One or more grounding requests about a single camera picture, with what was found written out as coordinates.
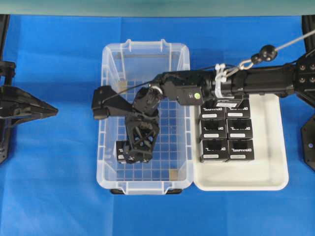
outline white tray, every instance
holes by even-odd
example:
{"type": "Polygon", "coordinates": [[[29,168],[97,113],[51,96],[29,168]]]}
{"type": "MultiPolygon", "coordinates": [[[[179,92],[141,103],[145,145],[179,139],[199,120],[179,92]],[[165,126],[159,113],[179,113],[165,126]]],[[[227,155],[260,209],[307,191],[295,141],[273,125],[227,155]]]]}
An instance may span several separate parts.
{"type": "Polygon", "coordinates": [[[191,107],[194,183],[205,191],[281,190],[289,180],[279,98],[250,96],[255,160],[251,162],[200,163],[197,107],[191,107]]]}

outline blue surface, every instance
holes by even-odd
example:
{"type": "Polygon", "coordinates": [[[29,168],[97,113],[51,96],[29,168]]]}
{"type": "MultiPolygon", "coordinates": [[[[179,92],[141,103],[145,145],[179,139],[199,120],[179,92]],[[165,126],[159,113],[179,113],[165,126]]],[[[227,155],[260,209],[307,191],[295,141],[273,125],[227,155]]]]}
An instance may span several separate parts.
{"type": "MultiPolygon", "coordinates": [[[[281,102],[289,184],[278,192],[114,196],[96,182],[97,121],[91,100],[109,43],[182,42],[191,67],[238,63],[265,44],[301,34],[300,17],[75,18],[12,16],[4,58],[17,62],[14,85],[59,108],[54,118],[17,127],[0,166],[1,235],[286,235],[315,232],[315,172],[302,160],[300,127],[314,110],[281,102]]],[[[303,42],[269,65],[293,61],[303,42]]]]}

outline clear plastic bin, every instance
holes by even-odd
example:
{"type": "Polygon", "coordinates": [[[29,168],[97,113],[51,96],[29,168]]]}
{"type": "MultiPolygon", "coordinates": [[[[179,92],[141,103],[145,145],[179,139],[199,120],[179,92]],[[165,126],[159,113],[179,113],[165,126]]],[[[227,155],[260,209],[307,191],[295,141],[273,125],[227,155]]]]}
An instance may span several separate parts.
{"type": "MultiPolygon", "coordinates": [[[[116,92],[152,80],[165,71],[189,70],[189,50],[181,43],[132,42],[110,44],[103,50],[101,84],[116,92]]],[[[140,88],[123,95],[132,102],[140,88]]],[[[120,164],[115,142],[126,139],[124,118],[99,122],[97,182],[125,194],[165,194],[193,181],[189,107],[163,100],[159,106],[160,134],[149,163],[120,164]]]]}

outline cable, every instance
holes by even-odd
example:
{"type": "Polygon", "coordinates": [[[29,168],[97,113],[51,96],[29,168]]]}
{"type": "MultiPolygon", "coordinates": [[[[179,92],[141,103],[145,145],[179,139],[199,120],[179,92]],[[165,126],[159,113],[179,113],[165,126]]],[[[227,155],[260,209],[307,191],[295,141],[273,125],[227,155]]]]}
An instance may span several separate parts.
{"type": "Polygon", "coordinates": [[[145,83],[143,83],[143,84],[139,84],[139,85],[136,85],[136,86],[127,88],[127,89],[125,89],[125,90],[123,90],[123,91],[120,91],[120,92],[118,92],[118,93],[116,93],[116,94],[114,94],[114,95],[112,95],[112,96],[110,96],[110,97],[104,99],[104,100],[102,101],[102,103],[106,102],[106,101],[109,100],[109,99],[112,99],[113,97],[119,96],[120,94],[122,94],[122,93],[124,93],[124,92],[127,92],[127,91],[129,91],[129,90],[131,90],[131,89],[135,89],[135,88],[140,87],[140,86],[143,86],[143,85],[147,85],[147,84],[149,84],[149,83],[151,83],[151,82],[152,82],[152,81],[148,81],[148,82],[145,82],[145,83]]]}
{"type": "MultiPolygon", "coordinates": [[[[227,67],[235,67],[235,65],[232,65],[232,64],[226,64],[225,66],[227,67]]],[[[204,68],[201,68],[201,69],[198,69],[198,70],[209,70],[209,69],[214,69],[216,66],[215,65],[212,65],[212,66],[207,66],[207,67],[204,67],[204,68]]]]}
{"type": "Polygon", "coordinates": [[[302,35],[302,36],[300,36],[300,37],[298,37],[298,38],[296,38],[296,39],[294,39],[294,40],[292,40],[290,42],[287,42],[287,43],[277,47],[275,50],[276,51],[280,51],[281,49],[286,48],[286,47],[290,46],[291,44],[296,43],[297,41],[300,41],[300,40],[302,40],[304,38],[307,38],[307,37],[309,37],[309,36],[311,36],[313,34],[315,34],[315,29],[310,31],[310,32],[308,32],[308,33],[306,33],[305,35],[302,35]]]}

